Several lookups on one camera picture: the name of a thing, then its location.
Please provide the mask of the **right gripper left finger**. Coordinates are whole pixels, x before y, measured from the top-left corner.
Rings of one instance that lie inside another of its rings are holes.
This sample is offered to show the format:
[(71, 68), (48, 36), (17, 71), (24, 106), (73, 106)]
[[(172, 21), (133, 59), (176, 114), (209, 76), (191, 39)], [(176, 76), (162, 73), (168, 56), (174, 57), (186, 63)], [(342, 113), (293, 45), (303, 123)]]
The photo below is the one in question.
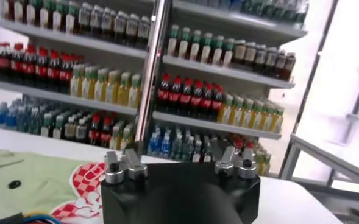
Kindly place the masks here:
[(143, 164), (134, 149), (124, 149), (122, 159), (116, 152), (109, 151), (105, 156), (105, 180), (108, 184), (119, 184), (125, 176), (133, 181), (143, 182), (148, 177), (148, 167)]

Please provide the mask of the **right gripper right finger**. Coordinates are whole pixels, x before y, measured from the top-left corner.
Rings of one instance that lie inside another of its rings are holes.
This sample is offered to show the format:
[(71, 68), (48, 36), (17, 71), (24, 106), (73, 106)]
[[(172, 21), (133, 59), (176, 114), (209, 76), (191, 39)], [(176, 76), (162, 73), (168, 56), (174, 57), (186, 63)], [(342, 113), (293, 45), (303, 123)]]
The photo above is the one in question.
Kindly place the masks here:
[(228, 141), (213, 138), (210, 144), (215, 157), (215, 174), (232, 177), (234, 172), (237, 172), (243, 180), (254, 180), (258, 177), (251, 143), (238, 148)]

